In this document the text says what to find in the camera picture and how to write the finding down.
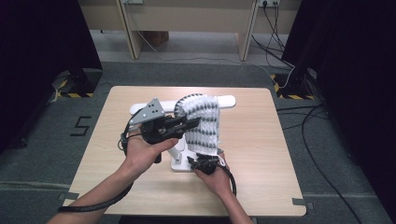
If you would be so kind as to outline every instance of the power outlet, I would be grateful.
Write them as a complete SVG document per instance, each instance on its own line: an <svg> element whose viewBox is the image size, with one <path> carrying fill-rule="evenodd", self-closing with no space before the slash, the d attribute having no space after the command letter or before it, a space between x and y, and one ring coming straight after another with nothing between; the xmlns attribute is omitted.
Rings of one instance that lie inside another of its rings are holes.
<svg viewBox="0 0 396 224"><path fill-rule="evenodd" d="M280 3L280 0L265 0L265 1L267 1L267 7L275 7L276 4L279 6ZM264 0L260 0L259 7L262 7L263 2Z"/></svg>

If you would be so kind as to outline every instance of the yellow and black hazard tape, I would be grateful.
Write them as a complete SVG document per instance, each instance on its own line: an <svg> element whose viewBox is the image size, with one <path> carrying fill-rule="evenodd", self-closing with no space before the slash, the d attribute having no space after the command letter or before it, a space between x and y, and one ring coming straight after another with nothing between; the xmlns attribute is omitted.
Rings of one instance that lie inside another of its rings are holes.
<svg viewBox="0 0 396 224"><path fill-rule="evenodd" d="M274 85L274 89L276 92L276 96L279 97L280 99L292 99L292 100L313 100L314 96L310 94L284 94L282 92L282 88L279 88L279 85L277 85L277 82Z"/></svg>
<svg viewBox="0 0 396 224"><path fill-rule="evenodd" d="M59 97L70 97L70 98L81 98L81 97L92 97L93 93L75 93L75 92L59 92Z"/></svg>

